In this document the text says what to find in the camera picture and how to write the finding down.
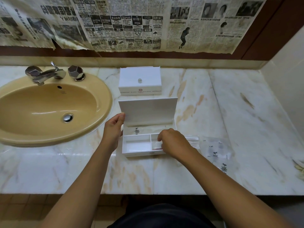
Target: white box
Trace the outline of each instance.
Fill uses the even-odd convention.
[[[174,114],[177,98],[118,101],[125,112],[123,155],[143,156],[162,154],[158,134],[165,129],[176,130]]]
[[[119,91],[122,96],[161,95],[160,67],[120,68]]]

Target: marble countertop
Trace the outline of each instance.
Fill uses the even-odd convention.
[[[0,86],[24,76],[26,67],[1,66]],[[229,139],[233,178],[256,195],[304,195],[294,159],[304,160],[302,139],[259,71],[162,68],[162,95],[120,96],[119,69],[84,68],[119,100],[178,97],[177,129],[183,134]],[[101,141],[104,123],[74,141],[17,148],[0,144],[0,193],[62,194]],[[126,158],[121,141],[112,154],[101,193],[205,194],[168,155]]]

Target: hand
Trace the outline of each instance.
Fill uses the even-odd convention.
[[[163,141],[162,149],[165,153],[182,162],[189,153],[198,152],[193,148],[187,139],[180,132],[174,129],[163,130],[157,137],[157,140]]]
[[[105,128],[103,130],[103,136],[101,139],[101,146],[103,148],[109,149],[112,153],[118,146],[118,140],[123,132],[121,131],[121,126],[125,120],[125,113],[116,114],[114,117],[109,119],[105,123]]]

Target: newspaper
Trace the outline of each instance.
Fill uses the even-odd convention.
[[[233,53],[265,1],[2,0],[0,45]]]

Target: yellow oval sink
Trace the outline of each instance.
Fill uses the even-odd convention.
[[[27,77],[0,88],[0,142],[12,146],[49,146],[78,138],[99,126],[112,107],[108,86],[86,74],[50,78],[38,86]]]

